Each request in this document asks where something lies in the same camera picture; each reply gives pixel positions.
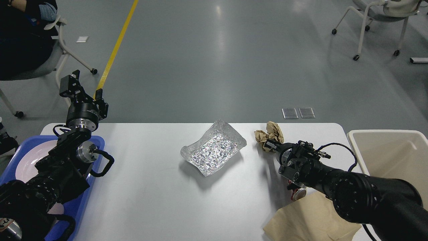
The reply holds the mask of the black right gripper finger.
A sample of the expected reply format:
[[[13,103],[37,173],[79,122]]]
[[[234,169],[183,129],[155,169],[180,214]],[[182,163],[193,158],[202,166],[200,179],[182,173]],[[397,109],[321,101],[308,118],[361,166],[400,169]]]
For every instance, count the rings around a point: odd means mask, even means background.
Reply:
[[[281,143],[275,140],[266,140],[265,142],[265,148],[272,152],[277,152],[280,145]]]

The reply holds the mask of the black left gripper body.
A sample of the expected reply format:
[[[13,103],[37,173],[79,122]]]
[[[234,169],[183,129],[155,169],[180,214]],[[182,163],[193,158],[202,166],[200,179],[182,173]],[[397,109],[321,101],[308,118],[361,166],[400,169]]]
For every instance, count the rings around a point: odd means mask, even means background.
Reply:
[[[98,128],[100,117],[95,104],[72,102],[66,118],[66,126],[70,129],[86,128],[95,131]]]

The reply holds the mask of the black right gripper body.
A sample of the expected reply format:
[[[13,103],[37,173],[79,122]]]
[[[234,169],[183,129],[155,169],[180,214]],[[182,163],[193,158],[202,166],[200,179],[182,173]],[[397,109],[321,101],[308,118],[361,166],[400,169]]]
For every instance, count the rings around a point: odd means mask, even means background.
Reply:
[[[288,165],[288,162],[295,159],[295,143],[284,143],[276,149],[276,159],[280,165]]]

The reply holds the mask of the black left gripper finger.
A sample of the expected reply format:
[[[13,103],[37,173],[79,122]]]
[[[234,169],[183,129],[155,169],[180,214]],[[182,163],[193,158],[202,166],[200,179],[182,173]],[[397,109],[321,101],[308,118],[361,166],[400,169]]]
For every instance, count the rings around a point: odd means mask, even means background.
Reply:
[[[93,119],[96,119],[96,120],[106,119],[108,115],[109,105],[104,101],[104,98],[102,95],[103,95],[102,88],[96,90],[95,97],[92,101],[93,105],[95,105],[94,111],[96,116],[96,118],[93,118]]]
[[[59,95],[67,103],[88,103],[88,95],[79,82],[80,70],[75,70],[60,80]]]

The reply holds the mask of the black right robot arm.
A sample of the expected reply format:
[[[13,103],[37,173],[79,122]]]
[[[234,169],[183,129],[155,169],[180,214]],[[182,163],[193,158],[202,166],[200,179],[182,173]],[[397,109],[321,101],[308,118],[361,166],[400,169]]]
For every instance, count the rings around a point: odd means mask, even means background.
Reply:
[[[280,143],[263,147],[277,156],[279,174],[288,190],[313,188],[333,202],[337,214],[351,223],[370,224],[382,241],[426,241],[428,214],[418,190],[402,179],[374,177],[324,165],[330,155],[312,143]]]

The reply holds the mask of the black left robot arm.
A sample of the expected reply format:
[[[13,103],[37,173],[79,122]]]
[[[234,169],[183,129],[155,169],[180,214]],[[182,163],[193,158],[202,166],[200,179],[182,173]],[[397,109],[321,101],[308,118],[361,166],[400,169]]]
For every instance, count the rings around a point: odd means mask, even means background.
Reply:
[[[58,135],[56,146],[35,164],[35,177],[1,185],[2,241],[44,241],[56,221],[68,223],[58,237],[67,241],[76,228],[75,218],[49,211],[57,203],[78,198],[90,188],[88,175],[103,177],[114,163],[110,154],[90,142],[99,121],[107,117],[109,105],[102,89],[96,90],[94,98],[88,95],[79,75],[75,70],[60,81],[59,95],[71,100],[63,125],[69,130]]]

